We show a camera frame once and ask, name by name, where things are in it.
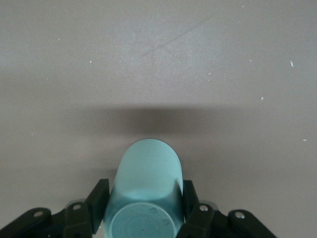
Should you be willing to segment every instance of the gray table surface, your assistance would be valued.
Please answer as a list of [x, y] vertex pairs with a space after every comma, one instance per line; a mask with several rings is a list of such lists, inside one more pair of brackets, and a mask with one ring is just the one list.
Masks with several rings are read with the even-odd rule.
[[0, 227], [157, 138], [224, 214], [315, 238], [316, 107], [315, 0], [2, 0]]

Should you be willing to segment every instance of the blue cup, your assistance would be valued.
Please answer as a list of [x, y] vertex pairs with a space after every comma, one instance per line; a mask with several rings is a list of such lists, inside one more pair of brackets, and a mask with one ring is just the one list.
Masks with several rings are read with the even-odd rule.
[[184, 222], [182, 168], [162, 141], [140, 140], [124, 153], [104, 217], [106, 238], [174, 238]]

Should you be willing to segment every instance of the light blue cylinder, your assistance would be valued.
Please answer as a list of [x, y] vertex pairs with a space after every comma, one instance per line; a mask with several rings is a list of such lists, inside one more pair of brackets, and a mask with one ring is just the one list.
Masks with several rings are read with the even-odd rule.
[[140, 140], [124, 153], [104, 217], [106, 238], [174, 238], [184, 222], [182, 168], [166, 143]]

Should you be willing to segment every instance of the gray surface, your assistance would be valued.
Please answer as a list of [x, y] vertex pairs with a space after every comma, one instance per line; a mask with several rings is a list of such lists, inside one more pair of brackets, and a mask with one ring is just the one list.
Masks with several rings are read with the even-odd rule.
[[223, 213], [316, 237], [316, 12], [315, 0], [2, 0], [0, 227], [86, 197], [154, 137]]

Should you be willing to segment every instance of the scratch on surface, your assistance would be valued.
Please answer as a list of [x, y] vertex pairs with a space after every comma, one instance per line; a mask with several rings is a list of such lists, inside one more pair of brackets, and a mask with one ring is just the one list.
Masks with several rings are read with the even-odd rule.
[[154, 49], [151, 49], [151, 50], [145, 52], [143, 55], [141, 55], [141, 57], [147, 56], [149, 53], [154, 52], [154, 51], [156, 51], [156, 50], [158, 50], [160, 48], [163, 48], [164, 46], [167, 46], [168, 44], [178, 40], [179, 38], [183, 37], [187, 33], [191, 32], [191, 31], [195, 30], [196, 28], [198, 28], [199, 26], [203, 25], [205, 22], [209, 21], [211, 18], [212, 18], [212, 16], [209, 16], [209, 17], [205, 18], [204, 20], [198, 22], [196, 25], [194, 25], [193, 27], [191, 27], [188, 30], [184, 31], [183, 33], [181, 33], [181, 34], [175, 36], [174, 38], [172, 38], [172, 39], [170, 39], [170, 40], [158, 45]]

